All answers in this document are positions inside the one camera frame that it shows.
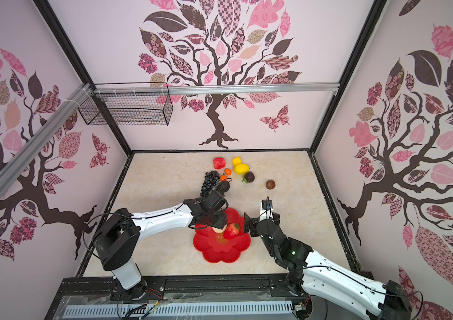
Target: bunch of grapes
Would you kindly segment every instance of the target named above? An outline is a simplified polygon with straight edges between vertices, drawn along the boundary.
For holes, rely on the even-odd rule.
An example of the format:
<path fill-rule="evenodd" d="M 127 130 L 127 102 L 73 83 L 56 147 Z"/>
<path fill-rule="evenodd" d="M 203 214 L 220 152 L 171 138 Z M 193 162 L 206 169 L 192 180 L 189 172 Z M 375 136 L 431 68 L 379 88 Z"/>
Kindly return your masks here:
<path fill-rule="evenodd" d="M 201 186 L 201 197 L 205 197 L 219 181 L 219 173 L 215 170 L 205 173 L 205 180 Z"/>

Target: aluminum rail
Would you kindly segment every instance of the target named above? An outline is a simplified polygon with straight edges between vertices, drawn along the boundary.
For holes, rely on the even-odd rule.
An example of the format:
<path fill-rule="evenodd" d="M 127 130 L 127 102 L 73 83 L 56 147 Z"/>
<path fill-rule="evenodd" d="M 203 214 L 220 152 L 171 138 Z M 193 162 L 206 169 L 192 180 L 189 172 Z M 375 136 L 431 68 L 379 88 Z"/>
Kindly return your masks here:
<path fill-rule="evenodd" d="M 125 83 L 102 83 L 100 85 L 123 85 Z M 223 93 L 252 93 L 252 92 L 299 92 L 299 91 L 336 91 L 339 87 L 337 82 L 310 82 L 310 83 L 285 83 L 267 85 L 234 85 L 234 86 L 170 86 L 166 87 L 117 87 L 97 88 L 94 92 L 100 93 L 143 93 L 161 92 L 170 95 L 194 95 L 194 94 L 223 94 Z"/>
<path fill-rule="evenodd" d="M 57 129 L 92 93 L 89 85 L 82 85 L 57 108 L 52 117 L 38 130 L 23 148 L 0 170 L 0 197 L 16 181 L 43 146 L 54 136 Z"/>

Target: red fruit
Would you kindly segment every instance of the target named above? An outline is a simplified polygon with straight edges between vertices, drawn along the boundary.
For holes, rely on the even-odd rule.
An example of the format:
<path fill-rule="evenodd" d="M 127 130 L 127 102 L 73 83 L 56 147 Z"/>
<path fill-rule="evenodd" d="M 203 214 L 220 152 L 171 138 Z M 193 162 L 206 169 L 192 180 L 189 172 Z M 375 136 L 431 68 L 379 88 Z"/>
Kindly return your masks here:
<path fill-rule="evenodd" d="M 214 158 L 214 169 L 222 169 L 226 166 L 225 158 Z"/>
<path fill-rule="evenodd" d="M 223 238 L 230 240 L 235 238 L 241 232 L 241 225 L 238 223 L 230 223 L 223 233 Z"/>

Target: black frame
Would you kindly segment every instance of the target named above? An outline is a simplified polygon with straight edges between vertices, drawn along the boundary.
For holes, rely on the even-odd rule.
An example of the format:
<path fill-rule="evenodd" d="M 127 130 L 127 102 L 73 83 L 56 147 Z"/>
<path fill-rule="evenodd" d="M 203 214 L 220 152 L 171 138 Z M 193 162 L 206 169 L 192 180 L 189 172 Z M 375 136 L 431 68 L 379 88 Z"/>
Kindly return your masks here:
<path fill-rule="evenodd" d="M 56 37 L 57 42 L 61 45 L 61 48 L 63 49 L 64 53 L 68 57 L 70 63 L 74 67 L 76 73 L 84 83 L 88 83 L 91 88 L 94 90 L 95 83 L 91 79 L 88 71 L 86 70 L 82 60 L 80 59 L 79 55 L 77 54 L 77 51 L 73 47 L 71 41 L 69 40 L 66 32 L 64 31 L 61 23 L 57 19 L 57 16 L 55 15 L 54 11 L 52 10 L 48 0 L 33 0 L 35 5 L 37 6 L 38 10 L 40 11 L 41 15 L 45 19 L 46 23 L 48 24 L 49 28 L 51 29 L 52 33 Z M 121 148 L 125 151 L 125 154 L 127 154 L 128 158 L 125 163 L 125 166 L 121 172 L 121 175 L 116 182 L 116 185 L 113 189 L 112 195 L 109 199 L 109 202 L 105 208 L 105 213 L 110 212 L 114 201 L 116 199 L 116 196 L 119 193 L 119 190 L 121 188 L 121 184 L 127 175 L 128 167 L 130 163 L 132 162 L 132 159 L 136 153 L 186 153 L 186 152 L 236 152 L 236 151 L 241 151 L 241 152 L 247 152 L 247 151 L 307 151 L 310 161 L 312 163 L 313 169 L 315 171 L 315 174 L 317 176 L 319 185 L 321 187 L 321 190 L 323 192 L 326 204 L 328 206 L 328 209 L 330 211 L 330 214 L 332 215 L 332 220 L 335 225 L 335 228 L 337 229 L 338 233 L 338 238 L 340 239 L 343 249 L 346 254 L 346 258 L 348 260 L 349 266 L 353 272 L 357 272 L 359 274 L 363 274 L 366 277 L 372 278 L 372 275 L 370 272 L 367 271 L 362 271 L 362 267 L 360 266 L 358 259 L 355 255 L 355 252 L 352 248 L 351 242 L 349 240 L 348 235 L 346 234 L 346 229 L 343 226 L 342 220 L 340 215 L 338 214 L 337 207 L 334 203 L 334 200 L 332 198 L 332 195 L 328 189 L 328 186 L 326 185 L 326 181 L 324 179 L 324 176 L 322 175 L 319 163 L 317 162 L 317 159 L 315 157 L 315 152 L 317 151 L 319 144 L 328 128 L 328 125 L 333 117 L 333 114 L 338 106 L 338 103 L 340 102 L 344 92 L 347 89 L 347 86 L 349 84 L 349 81 L 351 79 L 351 76 L 354 73 L 354 70 L 358 64 L 358 61 L 360 60 L 362 53 L 377 25 L 377 22 L 383 12 L 384 6 L 386 4 L 387 0 L 375 0 L 374 3 L 372 4 L 372 7 L 369 11 L 369 14 L 367 16 L 367 19 L 365 20 L 365 23 L 363 25 L 362 31 L 360 35 L 358 36 L 357 42 L 353 48 L 353 51 L 351 52 L 351 55 L 349 57 L 349 60 L 347 61 L 346 67 L 342 73 L 342 76 L 340 78 L 340 86 L 338 88 L 337 93 L 334 94 L 332 97 L 326 112 L 323 116 L 323 119 L 321 120 L 321 124 L 319 125 L 318 131 L 316 133 L 316 136 L 313 139 L 313 143 L 310 146 L 309 149 L 252 149 L 252 150 L 131 150 L 129 147 L 125 137 L 121 133 L 118 125 L 112 121 L 108 121 L 108 125 L 111 128 L 111 131 L 113 132 L 114 136 L 118 140 L 118 143 L 120 144 Z M 100 99 L 94 99 L 95 103 L 97 106 L 101 109 L 101 112 L 103 113 L 108 113 L 107 108 L 105 105 L 102 103 Z M 104 117 L 106 119 L 111 119 L 112 117 L 106 115 Z M 104 215 L 99 224 L 98 227 L 100 227 L 104 221 L 106 220 L 106 216 Z M 91 243 L 89 246 L 90 250 L 92 251 L 94 249 L 94 245 Z M 59 302 L 62 298 L 63 295 L 71 295 L 72 292 L 75 295 L 81 295 L 82 293 L 110 293 L 112 292 L 112 288 L 114 287 L 114 281 L 111 280 L 110 278 L 84 278 L 82 275 L 84 274 L 84 271 L 86 269 L 86 266 L 88 265 L 88 262 L 91 258 L 91 253 L 89 251 L 86 252 L 84 259 L 81 262 L 80 268 L 77 272 L 76 278 L 67 278 L 64 279 L 61 283 L 61 286 L 54 298 L 54 301 L 50 305 L 50 309 L 45 317 L 46 320 L 49 320 L 52 318 L 56 310 L 57 306 L 59 305 Z M 239 279 L 242 279 L 243 281 L 249 281 L 249 283 L 252 283 L 250 281 L 264 281 L 264 279 L 277 279 L 279 280 L 281 277 L 285 278 L 286 274 L 248 274 L 248 275 L 221 275 L 220 278 L 223 280 L 219 280 L 218 276 L 215 275 L 203 275 L 203 276 L 167 276 L 167 277 L 146 277 L 146 278 L 156 278 L 159 281 L 166 281 L 166 283 L 171 282 L 171 281 L 186 281 L 188 283 L 188 286 L 186 287 L 186 290 L 191 290 L 189 292 L 196 292 L 196 291 L 204 291 L 204 290 L 212 290 L 214 289 L 217 291 L 217 282 L 214 281 L 222 281 L 221 282 L 221 290 L 224 291 L 231 291 L 233 290 L 233 285 L 234 282 L 232 281 L 238 281 Z M 207 287 L 204 286 L 204 281 L 209 284 L 214 283 L 215 287 Z M 260 288 L 266 287 L 263 284 L 260 284 Z"/>

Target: red flower-shaped plate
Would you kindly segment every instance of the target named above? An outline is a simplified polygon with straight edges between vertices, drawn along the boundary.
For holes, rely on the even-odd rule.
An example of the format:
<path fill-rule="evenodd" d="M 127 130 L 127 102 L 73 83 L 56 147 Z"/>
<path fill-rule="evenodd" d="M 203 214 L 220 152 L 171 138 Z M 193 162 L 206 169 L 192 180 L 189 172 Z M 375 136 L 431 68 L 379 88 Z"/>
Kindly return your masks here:
<path fill-rule="evenodd" d="M 227 240 L 223 238 L 223 233 L 218 234 L 211 227 L 196 230 L 192 244 L 196 250 L 202 252 L 203 258 L 210 263 L 223 261 L 226 263 L 236 262 L 241 257 L 241 252 L 248 249 L 251 244 L 249 234 L 244 233 L 244 218 L 231 208 L 225 210 L 228 223 L 239 223 L 241 232 L 237 237 Z"/>

